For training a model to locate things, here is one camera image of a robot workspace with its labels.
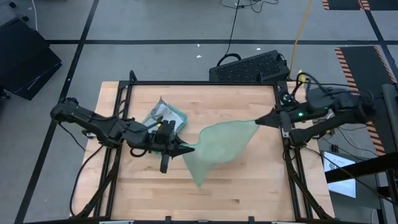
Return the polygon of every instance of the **green cloth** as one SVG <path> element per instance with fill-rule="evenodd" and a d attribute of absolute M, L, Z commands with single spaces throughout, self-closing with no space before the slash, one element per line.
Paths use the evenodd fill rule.
<path fill-rule="evenodd" d="M 200 131 L 198 143 L 184 144 L 195 148 L 183 158 L 196 185 L 201 187 L 213 166 L 240 156 L 258 128 L 254 120 L 217 123 Z"/>

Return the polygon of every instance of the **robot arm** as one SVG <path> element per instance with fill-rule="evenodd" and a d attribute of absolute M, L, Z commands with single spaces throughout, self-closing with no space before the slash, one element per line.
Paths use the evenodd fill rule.
<path fill-rule="evenodd" d="M 366 123 L 374 114 L 372 100 L 354 95 L 341 88 L 326 88 L 327 93 L 319 88 L 308 91 L 307 101 L 276 106 L 269 114 L 256 120 L 256 124 L 281 127 L 289 132 L 291 146 L 303 146 L 312 137 L 324 135 L 326 130 L 337 128 L 347 123 Z M 319 122 L 307 129 L 292 129 L 292 123 L 324 117 L 332 110 L 334 117 Z"/>
<path fill-rule="evenodd" d="M 106 147 L 120 147 L 125 140 L 132 149 L 144 150 L 136 157 L 143 156 L 147 151 L 160 152 L 162 173 L 167 172 L 169 157 L 173 158 L 194 151 L 193 148 L 181 145 L 184 142 L 174 133 L 175 121 L 162 121 L 157 131 L 149 133 L 149 128 L 138 123 L 134 118 L 104 117 L 79 106 L 74 98 L 67 98 L 64 102 L 57 104 L 50 115 L 59 123 L 76 123 L 96 134 L 99 143 Z"/>

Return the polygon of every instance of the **wooden table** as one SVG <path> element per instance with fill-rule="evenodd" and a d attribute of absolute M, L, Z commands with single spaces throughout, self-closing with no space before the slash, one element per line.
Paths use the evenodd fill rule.
<path fill-rule="evenodd" d="M 118 82 L 103 82 L 97 113 L 112 115 L 117 87 Z M 136 85 L 128 117 L 142 121 L 160 97 L 188 115 L 180 137 L 189 143 L 197 142 L 198 133 L 206 126 L 258 118 L 275 105 L 271 86 Z M 304 99 L 302 88 L 297 98 Z M 318 150 L 316 141 L 309 142 L 308 147 Z M 96 139 L 88 140 L 84 160 L 97 148 Z M 247 221 L 248 216 L 254 216 L 256 221 L 294 221 L 282 151 L 279 129 L 261 126 L 240 158 L 215 167 L 202 189 L 197 189 L 182 157 L 170 160 L 167 174 L 162 174 L 159 157 L 147 154 L 134 158 L 124 145 L 111 218 L 164 220 L 170 215 L 173 220 Z M 105 149 L 81 173 L 73 203 L 75 213 L 82 210 L 98 188 L 104 152 Z M 325 211 L 334 216 L 322 160 L 319 155 L 302 150 L 302 161 L 308 189 Z M 297 191 L 301 216 L 305 217 L 302 195 L 298 188 Z M 101 214 L 107 198 L 106 192 Z"/>

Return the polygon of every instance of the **concrete floor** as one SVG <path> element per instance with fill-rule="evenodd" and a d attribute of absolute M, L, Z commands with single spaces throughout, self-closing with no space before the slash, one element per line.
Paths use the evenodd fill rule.
<path fill-rule="evenodd" d="M 16 12 L 27 14 L 33 27 L 30 1 L 15 1 Z M 235 1 L 225 0 L 233 5 Z M 36 0 L 39 32 L 48 40 L 79 40 L 93 0 Z M 241 9 L 234 39 L 294 40 L 308 0 L 280 0 L 265 4 L 260 14 Z M 397 11 L 372 12 L 386 40 L 398 40 Z M 99 0 L 88 40 L 167 40 L 228 39 L 234 10 L 218 0 Z M 326 11 L 314 1 L 303 30 L 303 40 L 376 40 L 364 11 Z M 13 223 L 50 124 L 50 109 L 56 104 L 65 82 L 75 44 L 55 44 L 50 48 L 63 66 L 32 100 L 17 96 L 0 102 L 0 217 Z M 346 84 L 334 53 L 335 45 L 299 45 L 293 73 L 304 69 L 320 82 Z M 85 45 L 68 96 L 81 105 L 95 108 L 101 82 L 126 80 L 133 69 L 139 80 L 207 80 L 208 69 L 224 55 L 226 44 Z M 270 50 L 291 59 L 293 45 L 232 45 L 230 52 L 242 57 Z M 398 60 L 398 46 L 389 46 Z M 84 145 L 80 128 L 67 126 Z M 374 151 L 365 130 L 351 132 L 365 149 Z M 349 152 L 364 157 L 370 153 L 352 148 L 341 136 L 330 139 Z M 328 144 L 320 142 L 320 149 Z M 68 201 L 81 165 L 83 152 L 63 130 L 57 128 L 45 160 L 25 222 L 68 217 Z M 371 209 L 349 207 L 333 200 L 336 216 L 346 221 L 370 223 Z M 373 223 L 377 223 L 374 214 Z"/>

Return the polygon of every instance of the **black cable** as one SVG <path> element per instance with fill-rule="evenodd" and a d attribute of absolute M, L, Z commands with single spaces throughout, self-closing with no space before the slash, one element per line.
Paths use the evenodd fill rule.
<path fill-rule="evenodd" d="M 346 138 L 346 136 L 343 134 L 343 132 L 340 131 L 338 128 L 337 128 L 337 130 L 341 133 L 341 135 L 342 135 L 343 138 L 348 142 L 348 144 L 350 144 L 350 146 L 353 146 L 354 148 L 359 149 L 359 150 L 362 150 L 362 151 L 371 152 L 371 153 L 373 153 L 375 156 L 378 156 L 376 153 L 370 151 L 369 149 L 362 149 L 362 148 L 360 148 L 360 147 L 356 147 L 356 146 L 352 145 L 352 144 L 350 143 L 350 141 Z"/>
<path fill-rule="evenodd" d="M 287 160 L 286 160 L 286 152 L 290 152 L 290 151 L 289 151 L 289 150 L 284 150 L 284 151 L 282 152 L 282 158 L 283 158 L 284 161 L 287 161 Z M 293 155 L 293 157 L 290 158 L 290 160 L 287 161 L 287 162 L 292 162 L 295 158 L 296 158 L 296 153 L 295 153 L 295 154 Z"/>
<path fill-rule="evenodd" d="M 262 11 L 262 5 L 263 5 L 264 3 L 268 3 L 268 4 L 278 4 L 278 3 L 279 3 L 279 0 L 275 0 L 274 2 L 269 2 L 269 1 L 265 1 L 265 0 L 257 0 L 257 1 L 252 0 L 250 4 L 242 4 L 242 5 L 237 5 L 237 6 L 227 6 L 227 5 L 223 4 L 223 1 L 224 1 L 224 0 L 220 0 L 220 4 L 221 4 L 222 6 L 224 6 L 224 7 L 228 7 L 228 8 L 231 8 L 231 9 L 236 9 L 236 8 L 238 8 L 238 9 L 244 9 L 245 7 L 248 7 L 248 6 L 251 6 L 251 7 L 252 7 L 253 5 L 255 5 L 255 4 L 261 2 L 261 9 L 260 9 L 259 12 Z"/>
<path fill-rule="evenodd" d="M 234 16 L 234 22 L 233 22 L 233 24 L 232 24 L 231 36 L 229 37 L 228 49 L 226 50 L 226 53 L 225 53 L 225 55 L 227 55 L 227 54 L 228 54 L 228 52 L 229 52 L 229 48 L 231 47 L 232 35 L 233 35 L 233 33 L 234 33 L 235 22 L 236 22 L 236 15 L 238 14 L 238 9 L 239 9 L 239 7 L 236 7 L 236 10 L 235 10 L 235 16 Z"/>
<path fill-rule="evenodd" d="M 319 118 L 319 119 L 317 119 L 317 123 L 319 123 L 319 122 L 321 122 L 321 121 L 326 121 L 326 118 Z M 353 129 L 346 129 L 346 128 L 343 128 L 343 127 L 339 127 L 340 129 L 342 129 L 342 130 L 344 130 L 344 131 L 355 131 L 355 130 L 358 130 L 358 129 L 363 129 L 363 128 L 367 128 L 367 126 L 365 125 L 365 126 L 362 126 L 362 127 L 358 127 L 358 128 L 353 128 Z"/>
<path fill-rule="evenodd" d="M 384 99 L 384 97 L 383 97 L 383 96 L 379 96 L 379 97 L 376 97 L 376 98 L 373 99 L 373 100 L 378 100 L 378 99 Z"/>
<path fill-rule="evenodd" d="M 135 154 L 135 153 L 132 152 L 133 150 L 134 150 L 134 148 L 130 149 L 130 155 L 132 157 L 136 157 L 136 158 L 140 158 L 140 157 L 144 156 L 145 154 L 147 154 L 147 152 L 148 152 L 147 149 L 144 149 L 144 152 L 142 152 L 141 154 Z"/>
<path fill-rule="evenodd" d="M 156 126 L 156 125 L 158 125 L 158 124 L 160 124 L 160 123 L 162 122 L 161 120 L 158 120 L 157 122 L 151 124 L 150 126 L 148 126 L 148 127 L 146 127 L 146 128 L 143 128 L 143 129 L 140 129 L 140 130 L 131 130 L 131 129 L 129 129 L 127 125 L 123 124 L 122 120 L 121 120 L 120 117 L 119 117 L 119 115 L 120 115 L 120 114 L 123 112 L 123 110 L 124 110 L 124 108 L 123 108 L 123 110 L 120 111 L 120 106 L 121 106 L 124 102 L 126 102 L 126 100 L 122 100 L 122 101 L 119 103 L 119 105 L 118 105 L 118 108 L 117 108 L 118 115 L 116 115 L 116 119 L 117 119 L 117 121 L 119 122 L 119 124 L 120 124 L 125 130 L 131 131 L 132 133 L 141 133 L 141 132 L 144 132 L 144 131 L 148 131 L 149 129 L 153 128 L 154 126 Z"/>
<path fill-rule="evenodd" d="M 73 203 L 73 196 L 75 195 L 75 190 L 76 190 L 76 186 L 77 186 L 77 182 L 79 180 L 81 171 L 83 170 L 83 168 L 86 166 L 87 162 L 90 161 L 90 159 L 92 159 L 95 155 L 97 155 L 97 153 L 99 153 L 99 151 L 103 148 L 104 146 L 101 145 L 101 147 L 99 147 L 89 158 L 86 159 L 86 161 L 83 163 L 83 165 L 81 165 L 79 171 L 77 172 L 77 176 L 75 179 L 75 184 L 73 185 L 73 189 L 72 189 L 72 194 L 70 196 L 70 200 L 69 200 L 69 212 L 72 215 L 72 217 L 75 217 L 75 213 L 73 212 L 73 207 L 72 207 L 72 203 Z"/>
<path fill-rule="evenodd" d="M 86 151 L 86 149 L 77 141 L 77 139 L 75 138 L 75 136 L 74 136 L 70 131 L 68 131 L 68 129 L 66 129 L 64 126 L 62 126 L 61 123 L 58 123 L 58 125 L 59 125 L 64 131 L 66 131 L 66 132 L 73 138 L 73 140 L 75 141 L 75 143 L 76 143 L 83 151 Z"/>
<path fill-rule="evenodd" d="M 324 89 L 322 86 L 325 86 L 325 85 L 332 85 L 332 86 L 347 86 L 347 87 L 350 87 L 349 85 L 345 85 L 345 84 L 320 83 L 320 82 L 318 82 L 318 80 L 315 79 L 315 77 L 313 77 L 311 74 L 308 74 L 308 73 L 306 73 L 306 72 L 301 72 L 301 73 L 299 73 L 299 74 L 297 75 L 297 77 L 296 77 L 296 85 L 297 85 L 298 82 L 299 82 L 299 76 L 300 76 L 300 75 L 305 75 L 305 76 L 310 77 L 310 78 L 321 88 L 321 90 L 322 90 L 324 93 L 325 93 L 325 89 Z M 370 95 L 371 99 L 374 100 L 373 93 L 371 93 L 369 90 L 364 89 L 364 88 L 358 88 L 358 89 L 359 89 L 359 90 L 362 90 L 362 91 L 365 91 L 366 93 L 368 93 L 368 94 Z"/>
<path fill-rule="evenodd" d="M 364 187 L 366 187 L 367 189 L 369 189 L 370 191 L 372 191 L 372 192 L 373 192 L 374 194 L 376 194 L 378 197 L 383 198 L 384 200 L 390 202 L 391 204 L 393 204 L 393 205 L 395 205 L 395 206 L 398 206 L 398 205 L 397 205 L 396 203 L 394 203 L 392 200 L 390 200 L 390 199 L 386 198 L 385 196 L 379 194 L 379 192 L 373 190 L 373 189 L 372 189 L 371 187 L 369 187 L 367 184 L 365 184 L 364 182 L 362 182 L 362 181 L 359 180 L 358 178 L 354 177 L 354 175 L 350 174 L 347 170 L 345 170 L 344 168 L 342 168 L 342 167 L 338 166 L 337 164 L 335 164 L 334 162 L 332 162 L 329 158 L 326 158 L 324 155 L 320 154 L 319 152 L 317 152 L 317 151 L 315 151 L 315 150 L 313 150 L 313 149 L 310 149 L 310 148 L 307 148 L 307 147 L 304 147 L 304 148 L 307 149 L 307 150 L 309 150 L 309 151 L 312 151 L 312 152 L 318 154 L 321 158 L 326 159 L 326 160 L 329 161 L 331 164 L 335 165 L 335 166 L 337 167 L 337 169 L 343 171 L 345 174 L 347 174 L 348 176 L 350 176 L 352 179 L 355 179 L 356 181 L 358 181 L 360 184 L 362 184 Z"/>
<path fill-rule="evenodd" d="M 294 87 L 294 89 L 293 89 L 293 91 L 292 91 L 292 98 L 293 98 L 293 100 L 295 101 L 295 102 L 297 102 L 297 100 L 295 99 L 295 97 L 296 97 L 296 92 L 297 92 L 297 90 L 300 88 L 300 86 L 302 86 L 303 85 L 303 82 L 296 82 L 296 86 Z"/>
<path fill-rule="evenodd" d="M 327 143 L 329 143 L 330 145 L 333 145 L 332 143 L 330 143 L 330 141 L 328 141 L 329 139 L 325 139 L 324 137 L 322 137 L 323 138 L 323 140 L 325 140 Z M 364 161 L 363 159 L 360 159 L 360 158 L 358 158 L 358 157 L 356 157 L 356 156 L 354 156 L 354 155 L 352 155 L 352 153 L 349 153 L 347 150 L 344 150 L 344 149 L 342 149 L 342 148 L 338 148 L 339 150 L 342 150 L 343 152 L 346 152 L 347 154 L 349 154 L 350 156 L 352 156 L 352 157 L 354 157 L 355 159 L 357 159 L 357 160 L 360 160 L 360 161 Z"/>
<path fill-rule="evenodd" d="M 253 5 L 255 5 L 255 4 L 259 3 L 259 2 L 261 2 L 260 11 L 256 11 L 256 10 L 254 10 Z M 252 10 L 253 12 L 255 12 L 255 13 L 261 13 L 261 11 L 262 11 L 262 5 L 264 5 L 264 3 L 267 3 L 267 4 L 278 4 L 278 3 L 279 3 L 279 0 L 275 0 L 275 2 L 269 2 L 269 1 L 265 1 L 265 0 L 250 0 L 250 7 L 251 7 L 251 10 Z"/>
<path fill-rule="evenodd" d="M 310 91 L 311 87 L 311 79 L 307 79 L 307 87 L 305 88 L 305 94 L 307 94 Z"/>

